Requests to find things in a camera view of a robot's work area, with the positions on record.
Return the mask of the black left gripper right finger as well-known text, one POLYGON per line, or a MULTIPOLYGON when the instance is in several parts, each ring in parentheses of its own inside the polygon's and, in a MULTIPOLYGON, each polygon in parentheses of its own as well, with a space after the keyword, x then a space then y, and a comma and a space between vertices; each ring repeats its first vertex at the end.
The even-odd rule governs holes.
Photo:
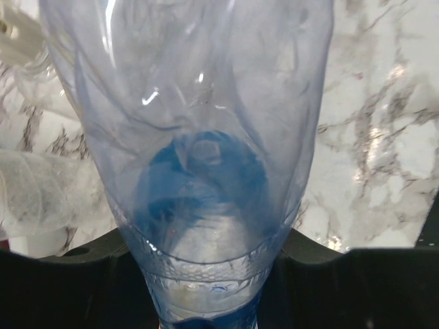
POLYGON ((260 328, 437 328, 438 249, 341 254, 292 230, 257 320, 260 328))

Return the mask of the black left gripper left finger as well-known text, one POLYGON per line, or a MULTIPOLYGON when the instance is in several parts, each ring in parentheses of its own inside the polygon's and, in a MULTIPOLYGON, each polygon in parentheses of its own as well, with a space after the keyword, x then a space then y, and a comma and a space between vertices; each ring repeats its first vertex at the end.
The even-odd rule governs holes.
POLYGON ((63 256, 1 252, 2 328, 158 328, 143 275, 118 230, 63 256))

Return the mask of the tall clear plastic bottle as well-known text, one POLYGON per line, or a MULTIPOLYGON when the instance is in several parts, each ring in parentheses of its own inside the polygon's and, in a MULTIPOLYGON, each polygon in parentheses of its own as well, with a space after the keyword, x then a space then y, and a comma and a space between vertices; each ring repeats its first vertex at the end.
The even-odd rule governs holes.
POLYGON ((1 240, 111 218, 93 161, 1 150, 1 240))

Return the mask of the blue bottle cap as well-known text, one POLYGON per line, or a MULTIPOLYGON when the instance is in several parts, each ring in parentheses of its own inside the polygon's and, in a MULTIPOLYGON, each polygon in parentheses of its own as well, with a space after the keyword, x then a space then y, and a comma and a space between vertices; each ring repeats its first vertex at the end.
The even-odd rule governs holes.
POLYGON ((162 234, 172 223, 230 215, 250 237, 271 234, 268 179, 249 146, 223 132, 181 136, 151 159, 137 187, 134 222, 162 234))

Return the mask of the blue label water bottle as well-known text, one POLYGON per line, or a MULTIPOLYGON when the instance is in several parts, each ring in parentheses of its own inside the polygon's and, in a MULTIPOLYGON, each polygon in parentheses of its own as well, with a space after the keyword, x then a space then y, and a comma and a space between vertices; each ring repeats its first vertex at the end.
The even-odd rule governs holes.
POLYGON ((256 328, 314 155, 332 1, 40 1, 162 328, 256 328))

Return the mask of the clear transparent bottle cap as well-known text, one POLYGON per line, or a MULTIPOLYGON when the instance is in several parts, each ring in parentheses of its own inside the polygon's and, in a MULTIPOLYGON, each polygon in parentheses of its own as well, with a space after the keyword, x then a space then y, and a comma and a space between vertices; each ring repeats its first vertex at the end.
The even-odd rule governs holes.
POLYGON ((47 56, 39 22, 11 1, 1 1, 1 61, 26 67, 47 56))

